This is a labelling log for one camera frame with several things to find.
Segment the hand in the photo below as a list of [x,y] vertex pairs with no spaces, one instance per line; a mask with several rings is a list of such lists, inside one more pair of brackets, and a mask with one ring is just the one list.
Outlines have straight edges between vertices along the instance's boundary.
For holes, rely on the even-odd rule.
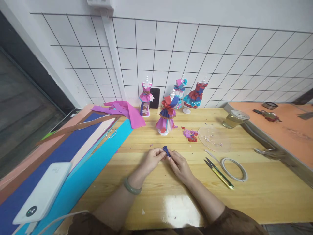
[[169,161],[175,175],[181,180],[181,182],[184,183],[184,185],[188,186],[192,183],[195,177],[190,170],[187,160],[176,151],[169,150],[169,153],[172,158],[169,156],[166,158]]
[[161,161],[165,156],[166,153],[161,148],[150,149],[139,168],[147,176],[157,167],[159,161]]

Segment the miniature dress form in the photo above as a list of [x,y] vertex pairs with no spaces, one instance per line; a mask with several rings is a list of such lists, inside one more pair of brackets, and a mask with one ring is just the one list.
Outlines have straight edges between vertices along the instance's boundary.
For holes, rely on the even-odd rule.
[[150,116],[150,109],[149,109],[150,101],[154,99],[154,97],[150,93],[152,84],[149,82],[148,76],[146,78],[146,81],[142,82],[141,85],[142,85],[143,92],[139,96],[139,99],[141,101],[140,115],[143,116],[144,118],[147,118]]
[[175,90],[171,92],[169,96],[166,96],[162,101],[164,108],[160,112],[160,119],[156,124],[156,128],[159,129],[161,135],[167,135],[169,131],[174,128],[174,120],[176,117],[176,111],[181,105],[181,100],[175,95]]
[[189,114],[191,112],[189,108],[198,108],[200,106],[202,94],[207,85],[208,83],[205,83],[205,79],[201,82],[197,82],[196,89],[183,98],[184,105],[188,107],[183,109],[184,113]]
[[182,78],[176,80],[176,86],[174,86],[175,95],[179,98],[182,98],[184,96],[185,88],[184,86],[187,85],[187,79],[184,78],[184,74],[182,75]]

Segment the jade bangle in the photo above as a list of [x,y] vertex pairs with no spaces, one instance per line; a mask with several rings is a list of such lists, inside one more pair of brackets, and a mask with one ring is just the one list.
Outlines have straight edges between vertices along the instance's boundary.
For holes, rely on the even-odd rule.
[[135,188],[133,188],[132,186],[130,186],[130,184],[128,183],[128,177],[125,178],[125,180],[124,180],[124,186],[125,186],[125,188],[126,188],[131,194],[134,194],[134,195],[140,194],[140,193],[141,193],[141,190],[142,190],[142,188],[140,188],[140,189],[135,189]]

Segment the finger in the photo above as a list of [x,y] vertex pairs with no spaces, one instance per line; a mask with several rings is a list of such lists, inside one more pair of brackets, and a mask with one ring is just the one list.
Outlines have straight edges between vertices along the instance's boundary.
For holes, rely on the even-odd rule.
[[166,158],[167,158],[167,160],[168,160],[168,162],[169,162],[171,168],[173,169],[173,171],[174,171],[174,172],[179,172],[179,169],[178,169],[176,163],[174,162],[174,160],[171,159],[169,156],[166,157]]
[[177,162],[178,164],[182,162],[182,158],[176,154],[176,151],[172,152],[171,150],[169,150],[169,153],[175,162]]
[[153,153],[154,156],[159,155],[161,152],[164,152],[164,150],[161,148],[154,148],[151,149],[150,151]]
[[161,152],[159,155],[157,155],[156,157],[158,158],[158,160],[160,161],[162,158],[164,158],[166,156],[166,152]]
[[178,157],[180,157],[180,158],[184,158],[182,155],[180,155],[179,152],[177,152],[177,151],[175,151],[175,150],[173,151],[173,153],[176,154],[176,155],[177,155]]

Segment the blue paper piece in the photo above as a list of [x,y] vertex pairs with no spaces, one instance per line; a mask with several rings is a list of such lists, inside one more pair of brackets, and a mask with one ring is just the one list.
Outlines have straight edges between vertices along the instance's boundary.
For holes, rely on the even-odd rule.
[[[132,132],[130,121],[127,119],[117,129],[116,135],[106,142],[71,176],[62,186],[49,214],[43,218],[32,235],[40,233],[51,221],[68,214],[82,197],[92,182],[97,178],[112,156]],[[60,220],[49,227],[44,234],[53,234],[60,226]],[[25,235],[29,224],[24,225],[18,235]]]
[[[93,113],[85,122],[103,115]],[[25,181],[0,205],[0,234],[12,234],[18,227],[13,219],[36,187],[37,183],[54,162],[70,162],[100,123],[74,131]]]
[[100,142],[105,138],[105,135],[101,136],[101,138],[89,149],[89,151],[85,154],[85,156],[78,162],[76,167],[72,170],[72,172],[68,175],[69,177],[72,177],[72,175],[88,160],[92,152],[96,149],[96,147],[100,144]]
[[167,149],[167,145],[165,145],[162,149],[166,152],[167,156],[172,157]]

